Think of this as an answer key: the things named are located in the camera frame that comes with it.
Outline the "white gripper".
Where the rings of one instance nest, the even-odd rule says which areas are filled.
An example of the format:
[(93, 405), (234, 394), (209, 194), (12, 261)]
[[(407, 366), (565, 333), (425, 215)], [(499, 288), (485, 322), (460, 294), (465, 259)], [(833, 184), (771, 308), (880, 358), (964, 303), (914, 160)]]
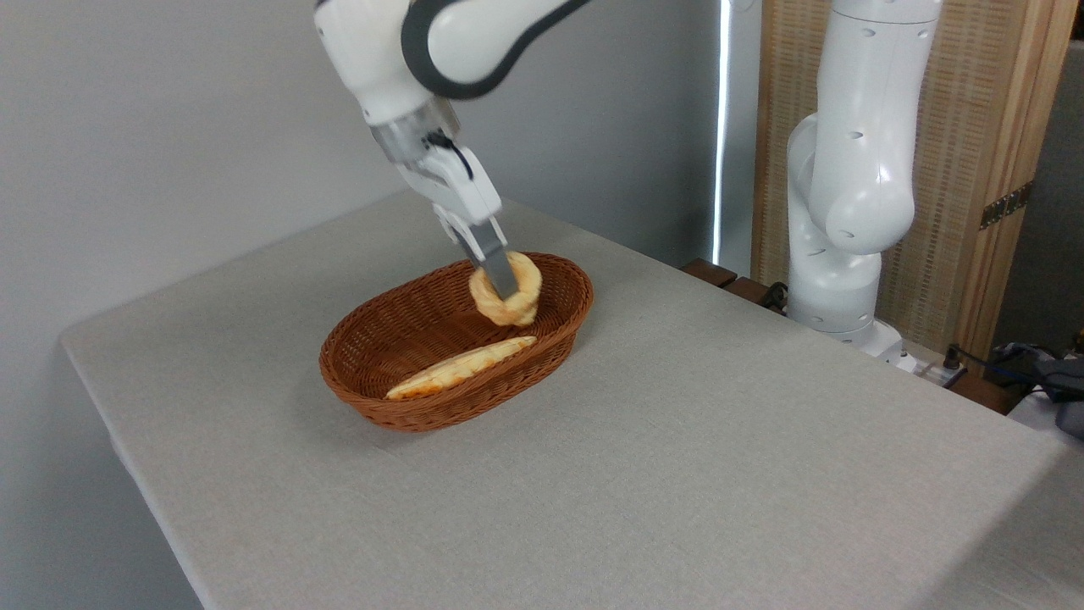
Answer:
[(500, 300), (518, 293), (507, 241), (492, 219), (502, 200), (472, 150), (456, 144), (395, 144), (393, 163), (406, 185), (433, 202), (446, 234), (463, 248), (473, 267), (483, 270)]

